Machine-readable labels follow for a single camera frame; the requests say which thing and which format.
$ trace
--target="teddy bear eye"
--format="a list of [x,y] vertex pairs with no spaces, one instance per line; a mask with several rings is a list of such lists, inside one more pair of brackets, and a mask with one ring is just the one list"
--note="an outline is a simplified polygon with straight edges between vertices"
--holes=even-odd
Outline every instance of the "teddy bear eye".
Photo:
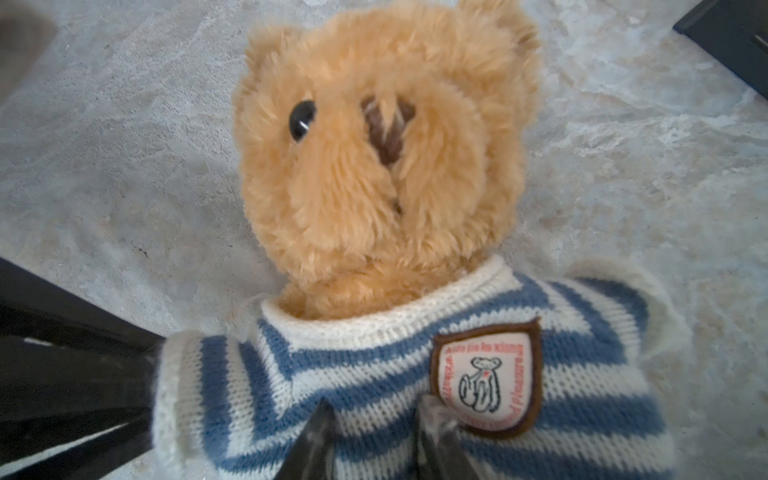
[[306,132],[310,131],[310,124],[315,119],[316,112],[315,102],[311,100],[302,101],[293,107],[288,119],[288,128],[295,141],[301,140]]

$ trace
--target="patch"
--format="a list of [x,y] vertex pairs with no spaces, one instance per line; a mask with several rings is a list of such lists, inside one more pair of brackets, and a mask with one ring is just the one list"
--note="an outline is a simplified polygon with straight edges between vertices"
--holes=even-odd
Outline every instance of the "patch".
[[432,394],[470,432],[506,439],[535,423],[542,400],[538,321],[435,337]]

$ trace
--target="knitted sweater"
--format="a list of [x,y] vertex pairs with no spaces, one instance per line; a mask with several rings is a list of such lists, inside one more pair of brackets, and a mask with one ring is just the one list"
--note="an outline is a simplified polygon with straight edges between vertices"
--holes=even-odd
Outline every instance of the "knitted sweater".
[[492,257],[387,312],[307,322],[267,300],[244,343],[172,336],[154,410],[158,458],[176,478],[204,456],[221,478],[271,480],[326,398],[339,422],[337,478],[411,478],[435,336],[537,319],[542,398],[532,427],[508,439],[460,434],[484,478],[669,478],[674,446],[638,363],[684,339],[686,327],[637,268],[594,260],[573,273],[541,281]]

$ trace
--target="tan teddy bear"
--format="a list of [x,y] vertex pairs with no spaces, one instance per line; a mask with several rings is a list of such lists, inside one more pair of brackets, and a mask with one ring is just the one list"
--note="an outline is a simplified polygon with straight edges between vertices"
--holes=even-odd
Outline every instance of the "tan teddy bear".
[[413,478],[431,392],[481,478],[672,476],[638,366],[685,333],[658,282],[610,260],[537,280],[490,250],[523,191],[538,46],[517,0],[250,39],[233,96],[245,213],[289,283],[245,340],[165,343],[153,428],[172,473],[203,456],[272,479],[326,399],[337,478]]

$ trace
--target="marble floor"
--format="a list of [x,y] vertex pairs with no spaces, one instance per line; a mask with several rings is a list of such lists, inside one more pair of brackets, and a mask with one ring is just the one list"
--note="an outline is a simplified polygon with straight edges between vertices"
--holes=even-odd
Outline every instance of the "marble floor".
[[[35,0],[59,32],[0,107],[0,255],[160,334],[224,331],[283,282],[238,197],[246,31],[373,3]],[[768,102],[672,32],[697,0],[524,3],[545,106],[504,254],[538,274],[593,254],[655,272],[694,331],[647,364],[680,477],[764,478]],[[149,453],[109,478],[164,476]]]

